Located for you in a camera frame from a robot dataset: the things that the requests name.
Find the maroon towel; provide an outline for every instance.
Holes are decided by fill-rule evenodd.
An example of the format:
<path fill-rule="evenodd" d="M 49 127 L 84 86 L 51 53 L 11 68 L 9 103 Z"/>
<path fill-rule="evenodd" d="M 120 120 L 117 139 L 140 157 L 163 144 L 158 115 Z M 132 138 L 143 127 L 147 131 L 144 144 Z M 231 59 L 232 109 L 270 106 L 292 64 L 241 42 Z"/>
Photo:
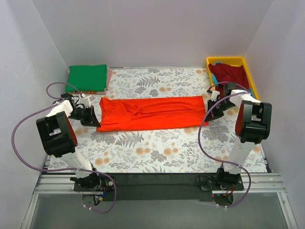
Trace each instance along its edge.
<path fill-rule="evenodd" d="M 225 63 L 217 63 L 215 65 L 209 64 L 209 69 L 218 82 L 235 82 L 244 86 L 246 89 L 249 89 L 249 82 L 244 66 L 234 67 Z M 216 90 L 220 92 L 221 96 L 223 95 L 223 85 L 216 86 Z"/>

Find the white wall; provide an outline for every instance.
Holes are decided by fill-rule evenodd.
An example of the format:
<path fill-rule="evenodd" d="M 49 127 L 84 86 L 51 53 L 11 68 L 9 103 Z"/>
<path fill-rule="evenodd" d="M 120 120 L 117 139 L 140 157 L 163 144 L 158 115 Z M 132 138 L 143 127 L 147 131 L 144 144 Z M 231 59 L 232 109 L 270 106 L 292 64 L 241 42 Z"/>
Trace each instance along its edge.
<path fill-rule="evenodd" d="M 272 0 L 33 0 L 67 65 L 202 66 L 243 55 Z"/>
<path fill-rule="evenodd" d="M 31 201 L 39 172 L 15 156 L 10 135 L 23 117 L 51 104 L 45 87 L 66 80 L 67 66 L 31 0 L 0 1 L 0 228 L 18 229 Z M 52 90 L 60 93 L 62 87 Z M 46 154 L 36 118 L 17 132 L 19 152 L 42 167 Z"/>
<path fill-rule="evenodd" d="M 273 106 L 263 147 L 305 228 L 305 1 L 274 0 L 246 54 L 259 95 Z"/>

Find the floral pattern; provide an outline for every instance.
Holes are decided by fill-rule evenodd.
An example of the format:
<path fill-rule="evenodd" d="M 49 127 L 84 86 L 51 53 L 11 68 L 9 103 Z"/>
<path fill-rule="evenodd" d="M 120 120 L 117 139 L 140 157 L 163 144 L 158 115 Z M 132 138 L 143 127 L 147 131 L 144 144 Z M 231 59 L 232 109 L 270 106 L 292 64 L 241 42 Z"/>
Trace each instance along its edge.
<path fill-rule="evenodd" d="M 206 102 L 210 86 L 205 69 L 118 69 L 113 72 L 104 97 L 132 99 L 202 95 Z M 99 102 L 103 95 L 92 95 L 91 103 L 101 120 Z M 201 143 L 213 157 L 227 159 L 233 146 L 236 108 L 202 128 Z M 78 139 L 78 150 L 94 167 L 109 173 L 216 172 L 220 163 L 210 160 L 198 146 L 198 127 L 182 129 L 98 133 L 70 120 Z M 49 168 L 67 167 L 60 158 L 51 157 Z M 249 172 L 266 172 L 259 146 L 247 158 Z"/>

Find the yellow tray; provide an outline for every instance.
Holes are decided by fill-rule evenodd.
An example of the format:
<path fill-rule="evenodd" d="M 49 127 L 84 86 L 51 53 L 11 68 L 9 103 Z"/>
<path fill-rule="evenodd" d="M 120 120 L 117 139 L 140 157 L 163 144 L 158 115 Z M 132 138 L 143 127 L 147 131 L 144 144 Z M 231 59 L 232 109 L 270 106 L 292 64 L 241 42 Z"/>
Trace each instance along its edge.
<path fill-rule="evenodd" d="M 251 74 L 249 72 L 248 66 L 246 64 L 246 61 L 244 60 L 244 58 L 242 56 L 210 56 L 208 58 L 206 58 L 206 69 L 208 70 L 209 76 L 210 76 L 210 81 L 211 81 L 211 85 L 213 85 L 213 80 L 212 80 L 212 73 L 209 69 L 209 64 L 214 64 L 216 61 L 221 61 L 222 63 L 226 63 L 229 64 L 231 66 L 244 66 L 244 70 L 246 71 L 247 74 L 247 78 L 248 78 L 248 82 L 249 82 L 249 86 L 253 91 L 253 94 L 255 96 L 255 98 L 257 100 L 259 100 L 259 96 L 257 93 L 257 90 L 255 88 L 255 85 L 253 83 Z"/>

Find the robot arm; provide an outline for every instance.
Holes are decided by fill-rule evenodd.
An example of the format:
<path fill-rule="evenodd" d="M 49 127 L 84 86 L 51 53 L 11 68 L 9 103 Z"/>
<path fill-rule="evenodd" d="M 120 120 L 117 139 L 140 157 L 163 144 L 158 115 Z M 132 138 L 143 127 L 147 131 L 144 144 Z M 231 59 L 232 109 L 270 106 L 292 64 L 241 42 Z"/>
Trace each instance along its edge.
<path fill-rule="evenodd" d="M 82 99 L 83 108 L 77 107 L 72 95 L 62 94 L 64 99 L 49 114 L 36 121 L 43 148 L 48 155 L 54 155 L 65 161 L 69 167 L 95 170 L 77 149 L 77 139 L 68 118 L 80 120 L 83 126 L 100 126 L 89 97 Z M 75 171 L 75 181 L 82 187 L 96 190 L 101 180 L 95 173 Z"/>
<path fill-rule="evenodd" d="M 237 89 L 235 83 L 224 86 L 224 97 L 243 92 Z M 208 109 L 220 99 L 219 92 L 213 91 L 211 100 L 208 101 Z M 220 118 L 223 111 L 237 106 L 239 108 L 235 125 L 236 139 L 227 161 L 242 165 L 252 149 L 263 139 L 269 136 L 272 106 L 254 99 L 250 94 L 242 94 L 228 98 L 216 106 L 207 117 L 206 121 Z M 224 163 L 217 170 L 218 182 L 223 186 L 236 184 L 241 169 L 235 165 Z"/>

